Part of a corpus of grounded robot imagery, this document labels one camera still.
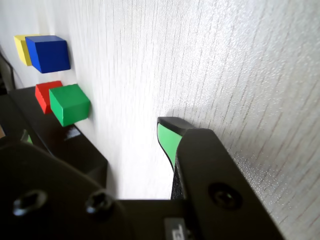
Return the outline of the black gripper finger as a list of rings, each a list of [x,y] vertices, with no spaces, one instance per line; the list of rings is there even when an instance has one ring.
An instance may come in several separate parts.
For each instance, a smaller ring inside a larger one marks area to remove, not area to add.
[[[86,203],[101,185],[38,147],[0,140],[0,237],[3,240],[116,240],[107,215]]]
[[[179,117],[157,119],[157,139],[179,178],[197,240],[283,235],[217,135]]]

